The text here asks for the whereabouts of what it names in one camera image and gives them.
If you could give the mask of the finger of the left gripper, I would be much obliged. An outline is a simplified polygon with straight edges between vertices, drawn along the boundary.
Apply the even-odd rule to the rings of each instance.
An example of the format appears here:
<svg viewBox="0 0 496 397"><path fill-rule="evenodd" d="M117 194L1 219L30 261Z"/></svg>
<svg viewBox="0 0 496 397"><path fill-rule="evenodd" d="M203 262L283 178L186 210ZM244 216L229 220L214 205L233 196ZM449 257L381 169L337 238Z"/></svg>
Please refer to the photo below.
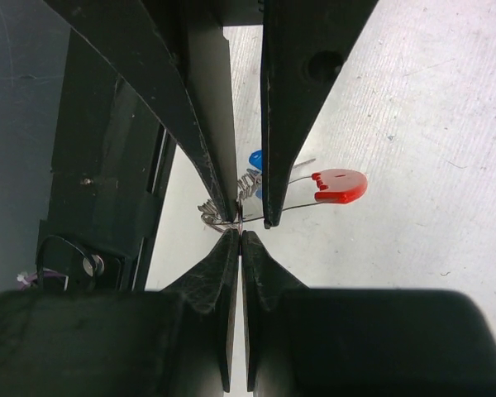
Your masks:
<svg viewBox="0 0 496 397"><path fill-rule="evenodd" d="M231 63L212 1L49 1L190 159L223 219L236 209Z"/></svg>
<svg viewBox="0 0 496 397"><path fill-rule="evenodd" d="M265 1L260 68L262 206L279 225L294 161L375 0Z"/></svg>

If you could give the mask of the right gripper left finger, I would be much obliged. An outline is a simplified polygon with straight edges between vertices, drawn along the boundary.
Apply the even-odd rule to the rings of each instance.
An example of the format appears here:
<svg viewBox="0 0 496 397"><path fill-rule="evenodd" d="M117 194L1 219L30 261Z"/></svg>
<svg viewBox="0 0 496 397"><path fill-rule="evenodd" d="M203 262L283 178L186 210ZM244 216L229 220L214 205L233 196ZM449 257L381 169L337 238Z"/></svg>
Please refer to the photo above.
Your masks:
<svg viewBox="0 0 496 397"><path fill-rule="evenodd" d="M0 396L222 396L239 234L160 291L0 294Z"/></svg>

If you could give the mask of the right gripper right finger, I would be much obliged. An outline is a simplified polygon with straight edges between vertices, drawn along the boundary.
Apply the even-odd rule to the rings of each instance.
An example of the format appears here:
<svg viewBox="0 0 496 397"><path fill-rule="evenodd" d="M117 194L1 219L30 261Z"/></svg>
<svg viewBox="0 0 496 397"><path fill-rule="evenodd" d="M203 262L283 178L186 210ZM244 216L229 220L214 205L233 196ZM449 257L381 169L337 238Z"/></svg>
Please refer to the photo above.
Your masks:
<svg viewBox="0 0 496 397"><path fill-rule="evenodd" d="M255 396L496 396L496 341L443 289L310 288L241 238L247 389Z"/></svg>

